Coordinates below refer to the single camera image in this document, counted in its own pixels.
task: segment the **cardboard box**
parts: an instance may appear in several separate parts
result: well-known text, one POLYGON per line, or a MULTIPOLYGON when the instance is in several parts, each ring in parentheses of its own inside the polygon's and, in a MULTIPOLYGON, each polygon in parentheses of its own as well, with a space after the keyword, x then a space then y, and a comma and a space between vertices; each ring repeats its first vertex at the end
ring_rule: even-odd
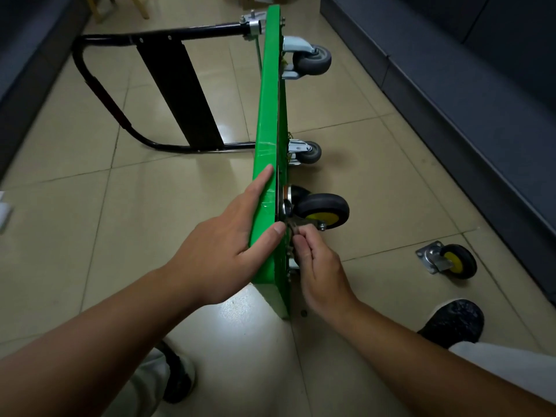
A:
POLYGON ((288 0, 240 0, 243 10, 260 9, 272 4, 286 4, 288 0))

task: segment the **hand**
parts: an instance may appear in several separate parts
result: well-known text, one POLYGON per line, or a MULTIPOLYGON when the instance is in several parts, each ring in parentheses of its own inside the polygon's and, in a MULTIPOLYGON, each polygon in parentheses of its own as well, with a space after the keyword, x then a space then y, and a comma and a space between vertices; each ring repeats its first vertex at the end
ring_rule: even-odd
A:
POLYGON ((301 289, 305 301, 331 323, 358 303, 351 291, 340 257, 328 247, 312 225, 299 227, 293 238, 301 268, 301 289))
POLYGON ((284 236, 285 224, 275 222, 248 247, 253 214, 272 173, 269 164, 222 215, 198 224, 162 267, 198 307, 225 301, 245 287, 284 236))

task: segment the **yellow wheel hub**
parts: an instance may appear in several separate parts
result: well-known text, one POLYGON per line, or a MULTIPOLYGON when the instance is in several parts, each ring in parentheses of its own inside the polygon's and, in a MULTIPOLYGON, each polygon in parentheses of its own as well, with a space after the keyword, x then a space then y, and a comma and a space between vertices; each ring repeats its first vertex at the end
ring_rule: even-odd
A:
POLYGON ((316 212, 307 215, 305 218, 309 220, 323 221, 327 226, 334 225, 340 220, 340 217, 332 212, 316 212))
POLYGON ((444 257, 454 264, 454 266, 452 266, 449 269, 451 272, 453 272, 453 273, 462 273, 463 272, 462 260, 460 258, 458 258, 454 253, 446 252, 446 253, 444 253, 444 257))

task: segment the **pants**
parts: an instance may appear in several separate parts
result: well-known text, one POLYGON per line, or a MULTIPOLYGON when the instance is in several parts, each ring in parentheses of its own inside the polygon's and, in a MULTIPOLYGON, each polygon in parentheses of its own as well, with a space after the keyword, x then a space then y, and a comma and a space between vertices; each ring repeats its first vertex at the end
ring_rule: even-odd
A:
MULTIPOLYGON (((450 351, 556 404, 556 357, 490 343, 457 343, 450 351)), ((150 417, 162 401, 169 377, 164 355, 152 350, 103 417, 150 417)))

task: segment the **black shoe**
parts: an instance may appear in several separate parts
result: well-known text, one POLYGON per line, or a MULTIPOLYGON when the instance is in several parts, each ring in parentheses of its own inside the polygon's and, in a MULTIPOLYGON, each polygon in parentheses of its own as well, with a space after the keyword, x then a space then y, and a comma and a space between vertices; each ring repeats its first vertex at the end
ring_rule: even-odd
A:
POLYGON ((156 345, 166 358, 170 366, 170 378, 162 399, 170 404, 177 404, 184 400, 193 389, 195 382, 195 368, 187 357, 179 357, 167 343, 160 341, 156 345))
POLYGON ((448 349, 462 341, 476 343, 483 333, 484 325, 481 309, 473 301, 459 299, 440 305, 417 333, 448 349))

